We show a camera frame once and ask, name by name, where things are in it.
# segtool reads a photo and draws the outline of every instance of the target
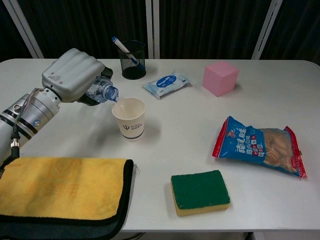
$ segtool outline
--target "paper cup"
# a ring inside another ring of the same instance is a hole
[[[145,129],[145,104],[138,98],[119,99],[112,107],[120,132],[130,141],[138,140]]]

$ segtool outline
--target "chip bag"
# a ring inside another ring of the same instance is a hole
[[[256,129],[229,116],[216,140],[213,157],[238,159],[306,178],[294,132],[286,126]]]

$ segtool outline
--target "robotic hand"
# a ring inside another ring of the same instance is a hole
[[[75,48],[53,62],[42,73],[43,89],[35,88],[0,114],[0,166],[19,157],[19,148],[58,113],[60,103],[99,104],[85,93],[96,77],[112,75],[102,62]]]

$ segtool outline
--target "tabletop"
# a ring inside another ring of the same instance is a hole
[[[54,59],[0,63],[0,109],[42,87],[41,73]],[[146,76],[128,80],[118,59],[101,59],[114,72],[120,97],[146,105],[142,139],[130,142],[118,129],[112,102],[62,103],[59,113],[20,151],[23,156],[133,159],[139,168],[124,232],[320,230],[320,67],[302,60],[228,60],[239,69],[233,91],[216,97],[202,87],[205,66],[218,60],[147,59]],[[173,71],[189,78],[160,100],[142,84]],[[296,134],[308,178],[243,161],[213,158],[223,122],[289,126]],[[220,170],[231,199],[225,211],[178,217],[172,175]]]

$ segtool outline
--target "pen holder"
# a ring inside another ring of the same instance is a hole
[[[126,79],[136,80],[146,75],[145,65],[145,48],[146,45],[141,41],[130,40],[123,41],[123,45],[130,52],[123,52],[119,48],[119,52],[122,76]],[[137,60],[138,65],[132,60],[132,56]]]

